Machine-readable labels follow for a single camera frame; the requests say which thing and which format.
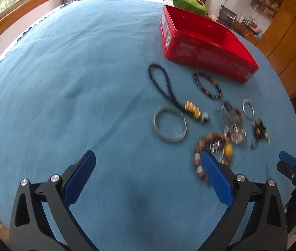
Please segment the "black yellow bead tassel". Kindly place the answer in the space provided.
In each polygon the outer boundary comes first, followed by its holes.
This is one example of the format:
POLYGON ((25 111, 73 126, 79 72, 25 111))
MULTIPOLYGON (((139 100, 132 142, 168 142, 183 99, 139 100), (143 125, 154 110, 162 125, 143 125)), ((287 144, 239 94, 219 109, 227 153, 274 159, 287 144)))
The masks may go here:
POLYGON ((262 140, 265 140, 267 143, 270 142, 267 130, 263 124, 263 121, 261 119, 256 118, 253 122, 253 135, 255 140, 253 141, 251 147, 252 149, 255 149, 258 145, 258 143, 262 140))

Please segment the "green avocado plush toy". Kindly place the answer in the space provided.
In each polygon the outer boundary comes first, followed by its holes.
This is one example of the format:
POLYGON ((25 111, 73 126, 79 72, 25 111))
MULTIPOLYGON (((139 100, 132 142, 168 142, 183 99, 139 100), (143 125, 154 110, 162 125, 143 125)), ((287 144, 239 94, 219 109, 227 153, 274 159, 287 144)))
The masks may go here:
POLYGON ((173 6, 198 15, 207 16, 205 3, 201 0, 172 0, 173 6))

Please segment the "wooden desk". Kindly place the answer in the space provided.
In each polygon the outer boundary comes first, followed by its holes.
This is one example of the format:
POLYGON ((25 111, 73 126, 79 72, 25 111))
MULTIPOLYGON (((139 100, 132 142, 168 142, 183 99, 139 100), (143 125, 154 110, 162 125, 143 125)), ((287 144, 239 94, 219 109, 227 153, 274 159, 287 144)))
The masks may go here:
POLYGON ((257 45, 260 41, 259 32, 254 30, 252 26, 247 26, 244 23, 240 23, 238 20, 235 20, 232 29, 253 45, 257 45))

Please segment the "blue bed blanket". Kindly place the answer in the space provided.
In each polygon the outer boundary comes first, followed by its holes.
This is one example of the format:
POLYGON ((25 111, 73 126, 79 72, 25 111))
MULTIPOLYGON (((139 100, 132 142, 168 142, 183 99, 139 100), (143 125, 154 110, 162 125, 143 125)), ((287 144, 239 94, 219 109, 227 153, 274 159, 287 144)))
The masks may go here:
POLYGON ((209 151, 250 182, 291 180, 280 151, 296 156, 296 114, 262 52, 240 83, 168 60, 164 5, 139 0, 68 3, 31 26, 0 60, 0 218, 11 224, 23 179, 46 182, 91 150, 96 166, 69 209, 96 250, 200 250, 227 206, 202 166, 209 151), (178 101, 207 112, 201 124, 169 102, 147 72, 159 64, 178 101), (270 142, 255 149, 250 99, 270 142))

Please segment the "black office chair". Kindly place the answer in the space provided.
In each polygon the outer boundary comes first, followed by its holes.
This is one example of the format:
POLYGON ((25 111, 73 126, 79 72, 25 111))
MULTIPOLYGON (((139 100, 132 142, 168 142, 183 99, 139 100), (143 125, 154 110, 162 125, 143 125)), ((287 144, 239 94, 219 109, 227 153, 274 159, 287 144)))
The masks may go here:
POLYGON ((231 11, 227 7, 220 6, 218 14, 218 23, 232 29, 234 22, 237 20, 238 14, 231 11))

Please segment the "black cord gold charm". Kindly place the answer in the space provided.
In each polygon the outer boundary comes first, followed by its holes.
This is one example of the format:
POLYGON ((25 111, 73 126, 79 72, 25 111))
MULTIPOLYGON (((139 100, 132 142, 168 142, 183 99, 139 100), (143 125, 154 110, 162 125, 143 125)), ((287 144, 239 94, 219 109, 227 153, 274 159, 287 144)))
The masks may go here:
POLYGON ((174 94, 169 75, 165 68, 159 64, 151 64, 147 68, 148 75, 152 81, 155 88, 163 95, 169 102, 171 102, 178 110, 185 113, 188 116, 191 116, 195 121, 205 124, 210 121, 210 117, 207 112, 202 111, 198 106, 194 105, 191 101, 186 101, 184 104, 180 103, 177 97, 174 94), (163 73, 163 76, 166 81, 167 92, 164 91, 157 80, 154 77, 154 72, 160 70, 163 73))

